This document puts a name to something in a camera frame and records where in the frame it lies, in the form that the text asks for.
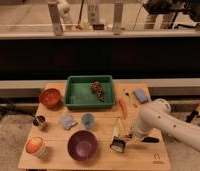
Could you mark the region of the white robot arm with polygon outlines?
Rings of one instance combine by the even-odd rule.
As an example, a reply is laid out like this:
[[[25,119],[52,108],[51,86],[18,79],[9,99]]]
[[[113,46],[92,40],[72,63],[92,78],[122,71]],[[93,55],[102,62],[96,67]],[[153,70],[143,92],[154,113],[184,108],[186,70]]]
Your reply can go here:
[[[143,138],[156,128],[200,152],[200,127],[170,115],[171,106],[164,99],[156,99],[142,105],[131,125],[134,136]]]

